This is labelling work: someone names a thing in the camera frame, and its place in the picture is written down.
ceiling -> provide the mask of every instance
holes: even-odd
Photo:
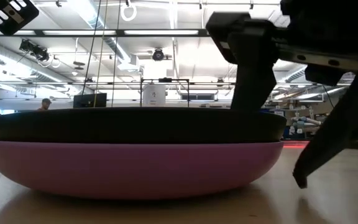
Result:
[[[90,29],[89,25],[68,1],[61,0],[61,7],[57,7],[56,1],[51,0],[33,0],[32,2],[40,10],[40,14],[24,29]],[[125,1],[95,0],[93,2],[96,9],[101,2],[100,17],[105,18],[107,29],[204,29],[209,17],[216,11],[249,11],[253,18],[268,19],[279,27],[287,26],[290,21],[287,16],[282,16],[279,6],[280,0],[253,0],[253,9],[250,9],[249,1],[240,0],[202,0],[202,9],[200,9],[199,0],[174,0],[172,4],[169,0],[132,0],[131,4],[136,7],[137,14],[131,21],[124,21],[119,16],[119,12],[122,12],[119,4],[124,5]],[[132,9],[126,9],[125,15],[130,17],[131,11]],[[83,82],[88,66],[88,78],[91,77],[94,80],[97,76],[100,76],[104,82],[111,82],[114,74],[117,77],[117,82],[140,80],[139,72],[117,68],[119,62],[114,59],[114,51],[108,45],[103,44],[101,38],[79,38],[76,55],[75,38],[0,36],[1,54],[4,50],[9,50],[24,56],[23,62],[36,65],[37,61],[33,57],[25,55],[19,50],[22,39],[29,39],[34,44],[47,48],[51,58],[56,57],[58,60],[52,61],[51,59],[42,63],[42,65],[49,65],[48,70],[69,80]],[[225,78],[225,82],[234,82],[236,78],[235,66],[223,59],[209,37],[176,37],[175,41],[171,37],[118,37],[117,42],[128,55],[137,55],[140,59],[140,65],[152,63],[150,53],[156,48],[163,49],[166,55],[173,55],[173,44],[176,43],[175,61],[178,78],[189,78],[195,82],[216,82],[218,78]],[[75,71],[74,61],[85,63],[85,69],[78,70],[77,75],[72,73]],[[174,72],[171,57],[168,62],[164,62],[164,66],[168,69],[167,75],[172,76]],[[276,79],[278,81],[285,79],[299,66],[299,64],[279,60],[273,68]]]

